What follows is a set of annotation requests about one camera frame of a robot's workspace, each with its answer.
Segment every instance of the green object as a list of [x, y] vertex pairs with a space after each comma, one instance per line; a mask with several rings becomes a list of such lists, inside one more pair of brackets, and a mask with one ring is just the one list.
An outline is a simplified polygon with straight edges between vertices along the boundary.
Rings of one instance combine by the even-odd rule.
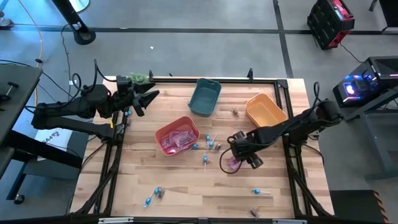
[[147, 83], [149, 82], [149, 78], [147, 75], [143, 75], [141, 73], [135, 74], [133, 72], [130, 72], [130, 75], [128, 76], [129, 79], [131, 79], [131, 81], [133, 83]]
[[220, 95], [221, 84], [219, 82], [200, 78], [197, 81], [197, 87], [193, 92], [191, 102], [188, 104], [192, 113], [209, 117], [211, 116], [218, 96]]

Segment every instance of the paper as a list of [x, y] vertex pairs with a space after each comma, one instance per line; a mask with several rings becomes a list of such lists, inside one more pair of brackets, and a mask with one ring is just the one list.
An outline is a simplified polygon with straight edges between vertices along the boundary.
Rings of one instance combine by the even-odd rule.
[[[66, 152], [67, 151], [66, 147], [68, 147], [68, 142], [71, 135], [72, 135], [71, 130], [62, 129], [62, 128], [39, 130], [36, 134], [35, 140], [49, 143], [53, 145], [53, 147], [56, 147]], [[44, 160], [43, 157], [40, 156], [37, 157], [37, 161], [42, 161], [42, 160]]]

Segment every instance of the concrete floor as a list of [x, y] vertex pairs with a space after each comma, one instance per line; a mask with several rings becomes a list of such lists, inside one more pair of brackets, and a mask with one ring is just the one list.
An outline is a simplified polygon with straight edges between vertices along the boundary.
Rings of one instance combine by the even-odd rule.
[[[306, 19], [316, 0], [279, 0], [284, 29], [307, 30]], [[346, 0], [356, 18], [355, 30], [381, 30], [379, 16], [368, 11], [372, 0]], [[63, 26], [65, 20], [51, 0], [22, 0], [38, 25]], [[277, 29], [272, 0], [95, 0], [80, 13], [90, 27], [130, 28], [210, 28]], [[17, 0], [9, 0], [4, 12], [16, 24], [32, 24]], [[44, 71], [60, 86], [68, 88], [67, 63], [59, 32], [42, 32]], [[129, 72], [174, 76], [244, 77], [254, 69], [255, 77], [287, 77], [278, 34], [188, 34], [143, 32], [97, 32], [96, 40], [77, 45], [71, 32], [65, 32], [72, 73], [83, 83], [91, 83], [93, 59], [105, 75]], [[311, 35], [286, 35], [286, 44], [294, 78], [304, 78], [310, 101], [312, 85], [321, 84], [321, 98], [334, 96], [331, 89], [358, 66], [343, 48], [322, 51]], [[360, 60], [369, 56], [396, 55], [396, 35], [349, 35], [343, 43]], [[33, 65], [40, 50], [36, 31], [0, 31], [0, 59]], [[56, 100], [67, 96], [45, 77], [40, 84]], [[39, 88], [39, 99], [51, 98]], [[33, 104], [33, 97], [28, 105]], [[30, 137], [36, 130], [32, 116], [24, 111], [14, 129]], [[364, 175], [379, 170], [361, 127], [356, 122], [327, 129], [320, 137], [330, 190], [373, 189], [381, 194], [388, 217], [398, 223], [398, 179], [367, 183]], [[0, 195], [5, 198], [21, 164], [12, 162], [0, 180]], [[28, 176], [21, 193], [22, 205], [0, 200], [0, 220], [63, 215], [76, 179], [61, 180]]]

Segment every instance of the wooden table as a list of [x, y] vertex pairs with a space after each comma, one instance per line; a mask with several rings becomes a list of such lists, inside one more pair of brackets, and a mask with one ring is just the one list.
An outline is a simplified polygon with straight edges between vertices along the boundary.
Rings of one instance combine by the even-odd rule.
[[[290, 79], [289, 91], [294, 115], [309, 107], [304, 81]], [[116, 91], [116, 84], [104, 82]], [[281, 139], [271, 147], [257, 154], [264, 165], [253, 170], [244, 163], [239, 172], [233, 175], [223, 173], [219, 168], [220, 154], [228, 147], [226, 139], [239, 130], [255, 129], [255, 125], [245, 115], [248, 99], [264, 92], [275, 101], [273, 85], [267, 84], [222, 84], [222, 90], [215, 111], [209, 118], [190, 112], [190, 101], [195, 84], [159, 83], [154, 90], [159, 96], [149, 105], [145, 116], [130, 116], [131, 126], [127, 128], [123, 152], [113, 201], [112, 216], [135, 217], [251, 217], [249, 210], [257, 208], [261, 218], [293, 218], [292, 199]], [[284, 94], [281, 92], [283, 105]], [[235, 118], [232, 108], [239, 111]], [[165, 156], [155, 143], [154, 133], [166, 124], [181, 116], [194, 120], [201, 135], [199, 150], [185, 154]], [[108, 122], [95, 117], [95, 123]], [[203, 172], [203, 154], [206, 152], [205, 134], [211, 138], [217, 135], [216, 142], [223, 147], [220, 152], [209, 152], [206, 173]], [[100, 146], [98, 138], [87, 145], [85, 156]], [[315, 141], [309, 145], [318, 148]], [[104, 151], [93, 156], [82, 170], [73, 198], [71, 211], [78, 210], [92, 194], [100, 179]], [[223, 159], [231, 157], [228, 152]], [[326, 211], [333, 213], [328, 184], [320, 156], [303, 147], [302, 159], [308, 188]], [[149, 208], [144, 208], [145, 199], [155, 187], [166, 189], [162, 200], [155, 200]], [[261, 189], [271, 195], [253, 195], [252, 189]], [[302, 194], [298, 188], [300, 208], [304, 211]]]

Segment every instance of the black pole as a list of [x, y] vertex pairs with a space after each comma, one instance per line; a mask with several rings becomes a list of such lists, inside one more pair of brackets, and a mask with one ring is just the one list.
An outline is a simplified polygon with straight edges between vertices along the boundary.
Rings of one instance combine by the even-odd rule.
[[80, 16], [69, 0], [52, 0], [52, 2], [69, 24], [77, 44], [86, 45], [95, 40], [95, 32], [90, 30], [82, 19], [80, 19]]

